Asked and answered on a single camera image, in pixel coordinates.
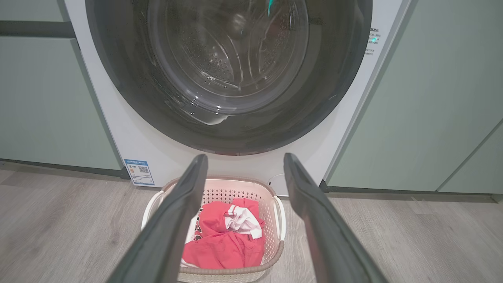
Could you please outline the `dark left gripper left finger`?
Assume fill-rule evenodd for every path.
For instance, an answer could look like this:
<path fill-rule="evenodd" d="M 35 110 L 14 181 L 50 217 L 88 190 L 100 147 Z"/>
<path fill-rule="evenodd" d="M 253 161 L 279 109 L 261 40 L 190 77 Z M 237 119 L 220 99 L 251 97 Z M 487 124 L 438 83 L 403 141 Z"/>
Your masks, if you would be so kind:
<path fill-rule="evenodd" d="M 207 171 L 207 156 L 197 155 L 106 283 L 177 282 L 187 230 L 199 211 Z"/>

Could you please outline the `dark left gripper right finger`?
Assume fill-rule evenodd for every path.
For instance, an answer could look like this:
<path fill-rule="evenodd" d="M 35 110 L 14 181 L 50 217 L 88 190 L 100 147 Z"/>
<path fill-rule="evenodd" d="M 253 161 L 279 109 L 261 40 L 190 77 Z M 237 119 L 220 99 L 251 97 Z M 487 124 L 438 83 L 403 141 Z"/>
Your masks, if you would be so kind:
<path fill-rule="evenodd" d="M 286 153 L 283 161 L 290 204 L 304 222 L 317 283 L 388 283 L 295 154 Z"/>

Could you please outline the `red garment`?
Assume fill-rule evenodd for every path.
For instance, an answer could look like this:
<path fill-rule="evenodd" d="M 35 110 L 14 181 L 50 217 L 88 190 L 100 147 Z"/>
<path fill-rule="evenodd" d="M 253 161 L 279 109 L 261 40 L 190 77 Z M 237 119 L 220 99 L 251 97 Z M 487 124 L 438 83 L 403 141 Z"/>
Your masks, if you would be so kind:
<path fill-rule="evenodd" d="M 237 269 L 259 266 L 265 252 L 265 239 L 230 232 L 224 213 L 231 205 L 248 208 L 259 221 L 262 232 L 265 222 L 259 217 L 258 202 L 236 198 L 230 204 L 213 201 L 201 206 L 192 218 L 185 240 L 182 267 L 202 269 Z"/>

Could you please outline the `white garment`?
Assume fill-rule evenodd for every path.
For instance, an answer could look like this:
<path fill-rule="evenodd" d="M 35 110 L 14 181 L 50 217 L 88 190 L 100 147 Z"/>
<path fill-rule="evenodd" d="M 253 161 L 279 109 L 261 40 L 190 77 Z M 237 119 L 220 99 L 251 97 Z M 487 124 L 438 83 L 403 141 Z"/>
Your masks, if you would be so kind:
<path fill-rule="evenodd" d="M 253 239 L 263 236 L 259 221 L 248 208 L 231 205 L 224 213 L 224 223 L 230 232 L 250 235 Z"/>

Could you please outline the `dark round washing machine door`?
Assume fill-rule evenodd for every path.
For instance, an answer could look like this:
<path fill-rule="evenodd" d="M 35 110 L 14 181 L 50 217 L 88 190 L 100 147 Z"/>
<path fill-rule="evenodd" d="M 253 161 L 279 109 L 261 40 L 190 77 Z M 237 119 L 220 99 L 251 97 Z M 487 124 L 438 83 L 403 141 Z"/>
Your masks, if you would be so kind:
<path fill-rule="evenodd" d="M 220 155 L 283 147 L 354 81 L 373 0 L 85 0 L 122 98 L 169 138 Z"/>

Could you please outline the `cream perforated laundry basket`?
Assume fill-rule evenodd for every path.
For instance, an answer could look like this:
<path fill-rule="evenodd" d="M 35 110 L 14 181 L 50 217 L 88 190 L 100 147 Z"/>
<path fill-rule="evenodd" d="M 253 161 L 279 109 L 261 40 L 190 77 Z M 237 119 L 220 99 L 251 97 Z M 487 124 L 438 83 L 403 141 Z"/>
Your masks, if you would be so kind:
<path fill-rule="evenodd" d="M 257 267 L 238 269 L 198 269 L 181 267 L 178 281 L 182 283 L 252 283 L 261 278 L 280 258 L 286 235 L 285 210 L 270 185 L 250 178 L 209 176 L 202 204 L 210 201 L 231 203 L 236 198 L 257 201 L 259 217 L 265 220 L 263 238 L 265 255 Z"/>

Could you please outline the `white washing machine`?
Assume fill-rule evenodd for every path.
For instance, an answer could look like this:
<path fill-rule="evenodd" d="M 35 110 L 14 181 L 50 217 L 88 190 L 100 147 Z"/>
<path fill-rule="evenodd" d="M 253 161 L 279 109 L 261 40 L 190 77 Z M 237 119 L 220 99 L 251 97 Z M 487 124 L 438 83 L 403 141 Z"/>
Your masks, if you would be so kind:
<path fill-rule="evenodd" d="M 90 33 L 85 0 L 64 0 L 64 3 L 99 106 L 122 162 L 124 159 L 147 161 L 154 187 L 163 187 L 180 177 L 188 163 L 199 154 L 208 156 L 209 175 L 252 178 L 268 185 L 271 177 L 284 173 L 284 154 L 293 153 L 317 185 L 325 181 L 375 82 L 411 1 L 373 0 L 371 27 L 363 61 L 347 93 L 327 118 L 293 143 L 269 152 L 238 156 L 196 150 L 169 138 L 146 122 L 122 98 L 106 72 Z"/>

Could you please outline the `blue energy label sticker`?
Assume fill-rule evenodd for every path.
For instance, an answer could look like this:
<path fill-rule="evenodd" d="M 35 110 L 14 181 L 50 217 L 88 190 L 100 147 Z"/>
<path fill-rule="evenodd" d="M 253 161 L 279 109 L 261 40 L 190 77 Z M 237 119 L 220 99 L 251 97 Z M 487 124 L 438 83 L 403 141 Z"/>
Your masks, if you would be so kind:
<path fill-rule="evenodd" d="M 134 185 L 155 186 L 147 161 L 124 159 L 124 165 Z"/>

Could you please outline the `round white filter cover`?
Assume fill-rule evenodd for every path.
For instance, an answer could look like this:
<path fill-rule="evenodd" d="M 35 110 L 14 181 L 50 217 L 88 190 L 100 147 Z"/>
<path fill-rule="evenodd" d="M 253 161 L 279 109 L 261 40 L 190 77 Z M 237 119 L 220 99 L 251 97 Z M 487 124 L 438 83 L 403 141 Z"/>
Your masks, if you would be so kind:
<path fill-rule="evenodd" d="M 285 174 L 278 174 L 267 182 L 278 197 L 289 197 Z"/>

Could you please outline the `pale green cabinet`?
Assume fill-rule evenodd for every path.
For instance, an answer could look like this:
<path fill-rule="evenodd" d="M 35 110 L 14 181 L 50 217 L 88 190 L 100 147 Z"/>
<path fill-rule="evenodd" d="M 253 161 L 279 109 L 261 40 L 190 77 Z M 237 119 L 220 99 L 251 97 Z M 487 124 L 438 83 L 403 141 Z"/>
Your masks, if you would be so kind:
<path fill-rule="evenodd" d="M 503 0 L 412 0 L 331 189 L 503 194 Z"/>
<path fill-rule="evenodd" d="M 129 179 L 64 0 L 0 0 L 0 162 Z"/>

